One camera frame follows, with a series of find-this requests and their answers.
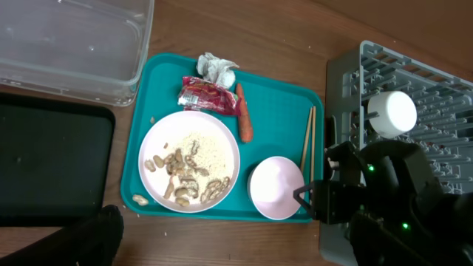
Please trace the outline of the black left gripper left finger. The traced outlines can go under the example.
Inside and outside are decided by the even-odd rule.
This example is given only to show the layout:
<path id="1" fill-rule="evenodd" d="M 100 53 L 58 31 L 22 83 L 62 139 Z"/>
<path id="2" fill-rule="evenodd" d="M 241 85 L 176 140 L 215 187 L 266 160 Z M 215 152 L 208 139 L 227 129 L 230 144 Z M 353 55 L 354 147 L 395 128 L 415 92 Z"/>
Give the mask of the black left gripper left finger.
<path id="1" fill-rule="evenodd" d="M 124 223 L 115 205 L 62 228 L 1 258 L 5 265 L 111 265 L 123 238 Z"/>

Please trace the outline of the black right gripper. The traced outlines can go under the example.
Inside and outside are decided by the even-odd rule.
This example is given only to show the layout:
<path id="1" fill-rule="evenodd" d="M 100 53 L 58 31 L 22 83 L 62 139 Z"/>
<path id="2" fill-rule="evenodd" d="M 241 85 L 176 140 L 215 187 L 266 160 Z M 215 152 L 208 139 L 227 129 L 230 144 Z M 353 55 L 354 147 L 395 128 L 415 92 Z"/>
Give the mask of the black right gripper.
<path id="1" fill-rule="evenodd" d="M 349 222 L 360 211 L 394 222 L 429 215 L 443 198 L 421 147 L 384 140 L 358 151 L 347 141 L 326 152 L 337 180 L 324 178 L 297 188 L 293 198 L 314 220 Z"/>

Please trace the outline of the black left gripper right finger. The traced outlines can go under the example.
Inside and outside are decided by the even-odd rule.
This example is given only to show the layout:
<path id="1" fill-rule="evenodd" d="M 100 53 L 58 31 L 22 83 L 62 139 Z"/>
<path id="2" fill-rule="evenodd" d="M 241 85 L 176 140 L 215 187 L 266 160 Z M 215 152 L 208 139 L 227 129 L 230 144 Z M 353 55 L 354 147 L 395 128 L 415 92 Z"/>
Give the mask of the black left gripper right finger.
<path id="1" fill-rule="evenodd" d="M 357 212 L 350 222 L 350 244 L 359 265 L 465 265 L 466 243 L 435 236 L 420 224 L 375 219 Z"/>

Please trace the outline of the white bowl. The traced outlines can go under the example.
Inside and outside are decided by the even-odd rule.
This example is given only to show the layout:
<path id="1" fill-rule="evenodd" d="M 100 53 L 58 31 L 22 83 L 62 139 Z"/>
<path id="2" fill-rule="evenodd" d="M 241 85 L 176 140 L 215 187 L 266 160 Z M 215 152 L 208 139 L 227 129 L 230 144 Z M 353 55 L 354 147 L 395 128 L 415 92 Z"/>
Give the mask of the white bowl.
<path id="1" fill-rule="evenodd" d="M 370 99 L 368 112 L 371 127 L 383 138 L 392 139 L 413 129 L 417 123 L 417 109 L 408 94 L 400 91 L 382 92 Z"/>

